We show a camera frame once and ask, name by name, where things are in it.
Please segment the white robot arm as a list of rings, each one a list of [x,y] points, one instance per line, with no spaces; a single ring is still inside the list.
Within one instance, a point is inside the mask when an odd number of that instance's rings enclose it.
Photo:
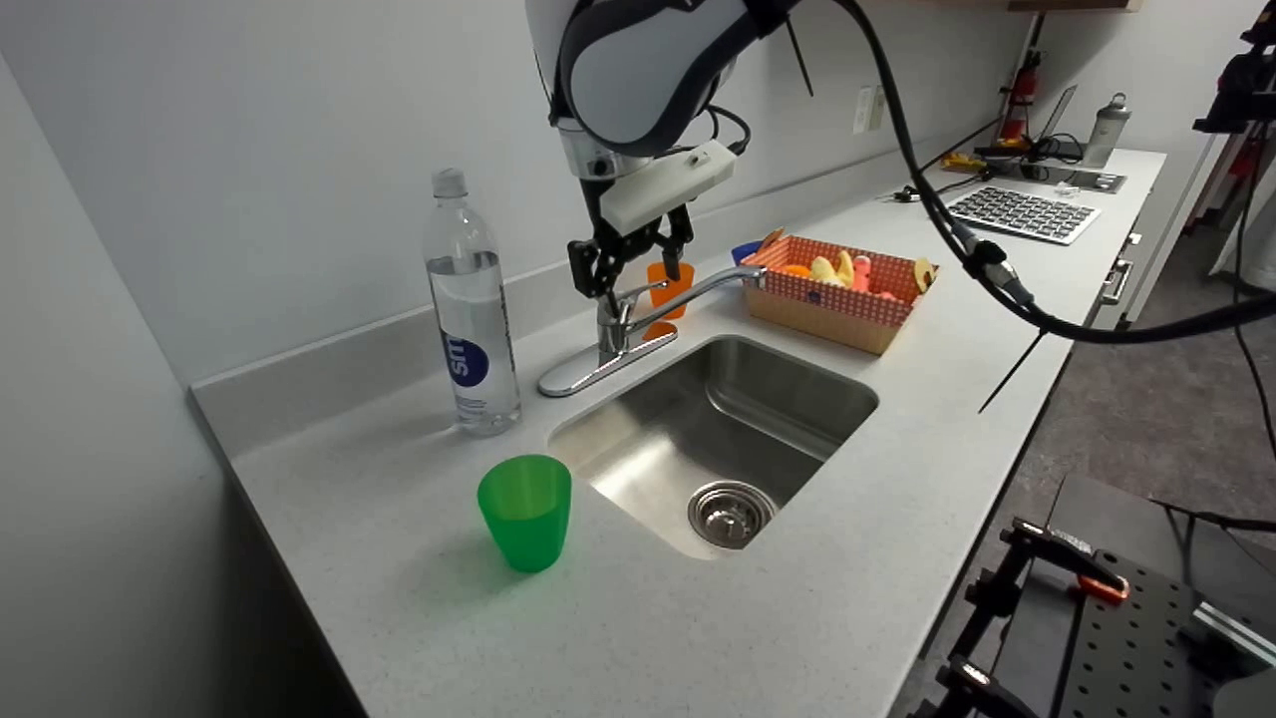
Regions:
[[[649,248],[678,272],[690,203],[734,171],[722,138],[687,142],[716,80],[789,18],[799,0],[524,0],[548,121],[585,195],[573,287],[615,292]]]

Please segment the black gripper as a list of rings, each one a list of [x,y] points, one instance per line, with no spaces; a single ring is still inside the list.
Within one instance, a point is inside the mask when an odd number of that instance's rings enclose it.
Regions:
[[[690,223],[690,208],[675,208],[669,214],[619,234],[601,214],[599,214],[599,198],[615,181],[585,181],[583,195],[585,195],[585,211],[594,223],[594,239],[570,239],[565,244],[565,259],[570,259],[570,279],[585,298],[601,298],[615,292],[619,279],[619,255],[634,259],[649,248],[663,248],[663,266],[669,279],[682,279],[682,250],[692,239],[692,223]]]

